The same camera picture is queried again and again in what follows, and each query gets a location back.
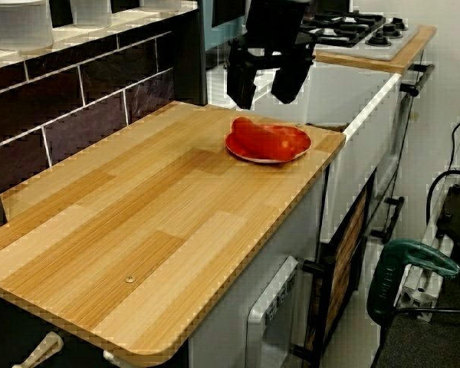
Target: oven handle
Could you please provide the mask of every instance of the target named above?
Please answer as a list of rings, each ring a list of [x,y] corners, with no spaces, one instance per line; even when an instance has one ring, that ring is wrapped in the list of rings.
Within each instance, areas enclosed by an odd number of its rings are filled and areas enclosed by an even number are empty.
[[[392,217],[390,218],[390,224],[385,231],[381,232],[379,230],[372,230],[370,235],[374,236],[375,238],[382,239],[383,244],[388,243],[390,238],[392,238],[393,229],[396,227],[397,220],[399,220],[400,211],[402,211],[404,202],[404,197],[399,197],[399,199],[385,198],[385,203],[394,205],[396,207]]]
[[[435,65],[434,64],[429,64],[429,65],[414,64],[413,66],[411,66],[410,70],[418,71],[422,73],[422,77],[421,79],[419,79],[419,81],[415,85],[404,84],[404,83],[400,84],[400,91],[407,92],[412,97],[418,97],[419,92],[424,87],[429,77],[431,77],[432,72],[435,70]]]
[[[293,355],[310,363],[312,367],[319,367],[320,358],[322,357],[322,352],[324,350],[327,315],[329,314],[330,296],[332,294],[335,267],[336,258],[330,256],[324,257],[323,264],[305,261],[302,266],[303,272],[322,278],[322,285],[320,286],[319,310],[317,313],[317,326],[315,327],[315,338],[312,346],[314,349],[309,350],[305,347],[294,345],[292,350]]]

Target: cabinet door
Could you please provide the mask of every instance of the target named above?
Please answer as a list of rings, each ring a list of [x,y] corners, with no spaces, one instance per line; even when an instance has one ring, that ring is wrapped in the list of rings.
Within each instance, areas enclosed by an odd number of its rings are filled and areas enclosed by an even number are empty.
[[[0,298],[0,368],[20,364],[51,331],[64,341],[63,349],[38,368],[115,368],[104,359],[104,351],[73,336],[26,310]],[[172,359],[160,368],[187,368],[189,351],[183,344]]]

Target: white shelf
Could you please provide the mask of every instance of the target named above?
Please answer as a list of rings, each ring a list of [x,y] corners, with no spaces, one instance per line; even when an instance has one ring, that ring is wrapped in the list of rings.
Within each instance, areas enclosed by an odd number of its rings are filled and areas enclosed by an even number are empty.
[[[34,51],[3,51],[0,50],[0,67],[10,64],[20,63],[42,55],[51,54],[56,51],[64,50],[84,44],[89,41],[95,41],[111,35],[117,35],[130,29],[142,27],[150,23],[156,23],[168,18],[176,17],[198,8],[197,2],[182,1],[182,7],[176,12],[170,13],[152,13],[143,11],[140,8],[121,11],[113,14],[113,24],[110,27],[99,29],[77,28],[73,25],[53,29],[54,43],[49,48],[42,48]]]

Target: wall tile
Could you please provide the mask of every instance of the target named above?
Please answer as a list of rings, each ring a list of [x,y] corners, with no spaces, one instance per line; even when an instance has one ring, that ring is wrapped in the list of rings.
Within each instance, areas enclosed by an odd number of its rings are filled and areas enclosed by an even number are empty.
[[[74,22],[68,0],[49,0],[49,7],[53,27],[71,25]]]
[[[77,69],[0,94],[0,142],[82,106]]]
[[[112,35],[99,40],[79,44],[71,48],[46,54],[27,60],[25,63],[28,68],[30,78],[39,77],[52,71],[57,71],[63,67],[80,63],[87,59],[95,58],[96,56],[116,50],[117,41],[116,35]]]
[[[122,12],[124,10],[139,8],[140,0],[110,0],[113,8],[113,13]]]
[[[165,34],[156,39],[156,53],[159,58],[159,71],[174,66],[174,34]]]
[[[0,90],[25,81],[24,63],[0,68]]]
[[[174,73],[167,71],[126,91],[129,122],[145,117],[174,101]]]
[[[88,102],[156,74],[155,41],[102,57],[81,67]]]
[[[121,93],[44,128],[53,164],[126,126]]]
[[[47,169],[43,136],[33,132],[0,147],[0,192]]]
[[[174,27],[173,22],[173,18],[169,18],[163,21],[158,21],[156,23],[150,23],[149,25],[144,25],[143,27],[133,28],[123,33],[119,33],[118,37],[120,39],[120,48],[171,31],[171,29]]]

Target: oven door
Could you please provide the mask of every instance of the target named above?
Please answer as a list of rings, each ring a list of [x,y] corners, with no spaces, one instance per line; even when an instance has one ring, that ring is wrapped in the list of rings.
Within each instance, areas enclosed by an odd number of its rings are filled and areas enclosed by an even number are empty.
[[[282,368],[290,357],[298,261],[288,257],[247,319],[246,368]]]

